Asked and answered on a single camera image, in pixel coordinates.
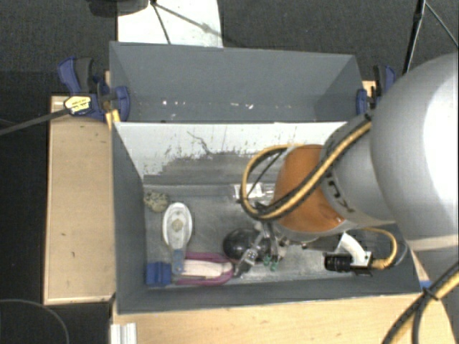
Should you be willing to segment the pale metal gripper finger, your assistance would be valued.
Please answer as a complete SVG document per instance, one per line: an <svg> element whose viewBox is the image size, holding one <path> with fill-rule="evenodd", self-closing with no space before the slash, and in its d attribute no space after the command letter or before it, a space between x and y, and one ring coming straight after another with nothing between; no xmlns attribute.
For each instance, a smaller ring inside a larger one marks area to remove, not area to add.
<svg viewBox="0 0 459 344"><path fill-rule="evenodd" d="M256 259L257 252L255 250L246 250L235 264L234 276L240 277L242 274L249 272L255 266Z"/></svg>

